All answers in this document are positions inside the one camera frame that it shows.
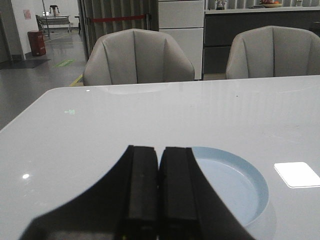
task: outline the yellow floor marking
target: yellow floor marking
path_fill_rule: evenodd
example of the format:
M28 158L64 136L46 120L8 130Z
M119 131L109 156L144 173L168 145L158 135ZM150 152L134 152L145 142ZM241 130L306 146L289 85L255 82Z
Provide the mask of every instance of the yellow floor marking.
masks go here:
M76 80L74 80L73 83L69 85L69 87L74 87L79 82L80 79L82 79L82 74L78 76Z

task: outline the dark gray cabinet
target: dark gray cabinet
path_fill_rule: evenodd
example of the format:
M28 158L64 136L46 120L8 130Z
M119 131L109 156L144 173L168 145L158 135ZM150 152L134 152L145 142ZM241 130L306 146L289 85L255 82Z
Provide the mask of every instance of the dark gray cabinet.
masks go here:
M203 73L226 71L232 41L239 33L268 25L309 30L313 22L320 22L320 10L206 14Z

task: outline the red trash bin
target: red trash bin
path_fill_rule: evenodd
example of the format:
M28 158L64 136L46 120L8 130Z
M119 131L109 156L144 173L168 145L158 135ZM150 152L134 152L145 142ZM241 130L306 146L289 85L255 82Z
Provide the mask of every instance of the red trash bin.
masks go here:
M29 43L32 56L42 56L46 54L46 47L42 31L28 31Z

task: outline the door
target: door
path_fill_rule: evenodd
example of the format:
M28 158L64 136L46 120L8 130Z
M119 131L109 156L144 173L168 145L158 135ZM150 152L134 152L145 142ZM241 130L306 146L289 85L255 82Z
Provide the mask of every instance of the door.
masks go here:
M6 34L4 31L4 25L1 17L1 10L0 10L0 63L9 61L10 54L9 54L9 47L6 38Z

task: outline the cabinet drawer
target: cabinet drawer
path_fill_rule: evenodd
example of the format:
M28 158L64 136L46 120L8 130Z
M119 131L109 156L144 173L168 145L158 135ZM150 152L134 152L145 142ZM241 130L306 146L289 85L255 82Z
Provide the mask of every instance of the cabinet drawer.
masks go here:
M268 25L309 30L320 20L320 11L251 12L208 14L205 17L204 46L231 45L242 32Z
M204 74L223 74L226 72L230 47L205 47L203 59Z
M158 14L160 29L203 27L205 1L159 1Z
M160 29L171 35L194 67L194 79L202 78L203 28Z

